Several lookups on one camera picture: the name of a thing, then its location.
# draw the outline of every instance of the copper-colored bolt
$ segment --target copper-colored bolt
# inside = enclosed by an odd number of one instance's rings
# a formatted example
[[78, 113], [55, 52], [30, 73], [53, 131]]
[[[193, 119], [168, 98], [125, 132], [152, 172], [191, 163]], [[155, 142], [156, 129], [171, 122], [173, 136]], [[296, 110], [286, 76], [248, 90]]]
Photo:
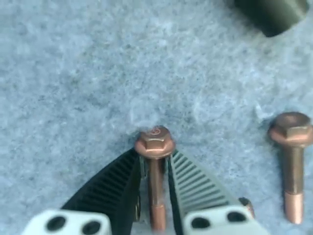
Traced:
[[303, 152], [313, 143], [311, 120], [302, 113], [283, 113], [276, 117], [268, 133], [284, 150], [286, 216], [291, 223], [300, 224], [303, 220]]
[[146, 158], [148, 164], [148, 187], [151, 226], [155, 231], [166, 229], [166, 212], [163, 198], [165, 158], [175, 150], [171, 134], [164, 126], [141, 132], [135, 150]]
[[245, 197], [239, 198], [239, 201], [244, 207], [247, 208], [247, 210], [251, 213], [252, 217], [255, 218], [255, 213], [251, 201]]

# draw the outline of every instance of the bolt shaft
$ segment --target bolt shaft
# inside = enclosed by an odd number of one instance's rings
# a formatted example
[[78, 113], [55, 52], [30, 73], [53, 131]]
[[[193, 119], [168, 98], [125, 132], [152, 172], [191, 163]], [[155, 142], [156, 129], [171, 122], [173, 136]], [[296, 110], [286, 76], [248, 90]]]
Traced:
[[285, 211], [288, 220], [300, 224], [303, 219], [303, 153], [302, 147], [283, 146]]
[[284, 190], [289, 194], [303, 192], [303, 153], [301, 147], [284, 146]]
[[148, 166], [151, 225], [156, 231], [164, 231], [166, 228], [166, 210], [163, 195], [165, 159], [149, 159]]

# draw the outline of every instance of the bolt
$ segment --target bolt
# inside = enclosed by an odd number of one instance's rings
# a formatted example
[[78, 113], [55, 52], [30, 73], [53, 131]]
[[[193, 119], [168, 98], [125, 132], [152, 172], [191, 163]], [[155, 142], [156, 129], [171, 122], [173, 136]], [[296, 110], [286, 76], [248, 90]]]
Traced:
[[294, 224], [303, 220], [304, 148], [313, 143], [313, 126], [308, 116], [298, 112], [283, 113], [276, 117], [269, 136], [282, 146], [285, 213]]
[[239, 201], [245, 208], [247, 208], [247, 210], [251, 213], [252, 217], [255, 218], [255, 213], [251, 201], [245, 197], [239, 198]]
[[163, 198], [163, 177], [165, 158], [175, 150], [171, 134], [164, 126], [141, 132], [135, 143], [135, 150], [142, 155], [148, 165], [148, 189], [151, 226], [155, 231], [166, 228], [166, 211]]

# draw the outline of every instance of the serrated grip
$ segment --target serrated grip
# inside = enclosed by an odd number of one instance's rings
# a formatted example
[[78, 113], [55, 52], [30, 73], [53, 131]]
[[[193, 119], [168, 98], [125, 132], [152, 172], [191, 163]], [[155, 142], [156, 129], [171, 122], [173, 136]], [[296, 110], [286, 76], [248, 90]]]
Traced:
[[62, 209], [103, 213], [110, 219], [112, 235], [129, 235], [140, 179], [139, 155], [130, 149], [93, 176]]

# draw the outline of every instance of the bolt head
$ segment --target bolt head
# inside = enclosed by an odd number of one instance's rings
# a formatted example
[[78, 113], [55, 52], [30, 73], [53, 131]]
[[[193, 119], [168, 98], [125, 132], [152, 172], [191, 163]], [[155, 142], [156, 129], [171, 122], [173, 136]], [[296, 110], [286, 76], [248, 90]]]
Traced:
[[169, 130], [164, 126], [154, 127], [147, 132], [141, 132], [135, 143], [135, 150], [144, 157], [160, 159], [170, 155], [175, 149], [175, 143]]
[[309, 133], [310, 122], [310, 118], [305, 114], [290, 112], [279, 115], [275, 124], [285, 138], [295, 139]]
[[310, 118], [305, 114], [283, 113], [276, 117], [269, 134], [280, 144], [306, 146], [313, 141], [313, 128], [310, 122]]

